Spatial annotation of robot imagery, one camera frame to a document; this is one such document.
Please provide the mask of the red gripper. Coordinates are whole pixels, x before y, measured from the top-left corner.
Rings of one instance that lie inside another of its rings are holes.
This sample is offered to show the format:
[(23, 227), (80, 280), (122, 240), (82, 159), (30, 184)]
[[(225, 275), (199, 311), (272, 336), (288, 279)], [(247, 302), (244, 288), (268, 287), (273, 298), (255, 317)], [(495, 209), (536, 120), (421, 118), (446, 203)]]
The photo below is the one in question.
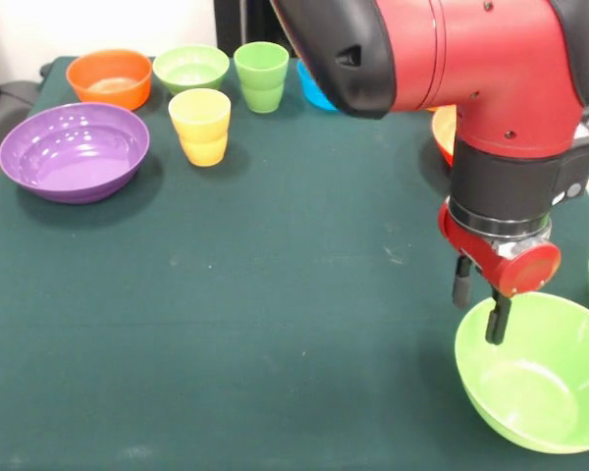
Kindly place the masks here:
[(495, 301), (488, 317), (486, 342), (499, 345), (504, 341), (511, 297), (535, 291), (549, 282), (558, 270), (562, 254), (549, 241), (549, 232), (519, 240), (495, 240), (471, 233), (453, 218), (449, 204), (438, 214), (443, 237), (457, 251), (453, 283), (453, 304), (464, 309), (471, 297), (470, 270), (476, 267), (492, 286)]

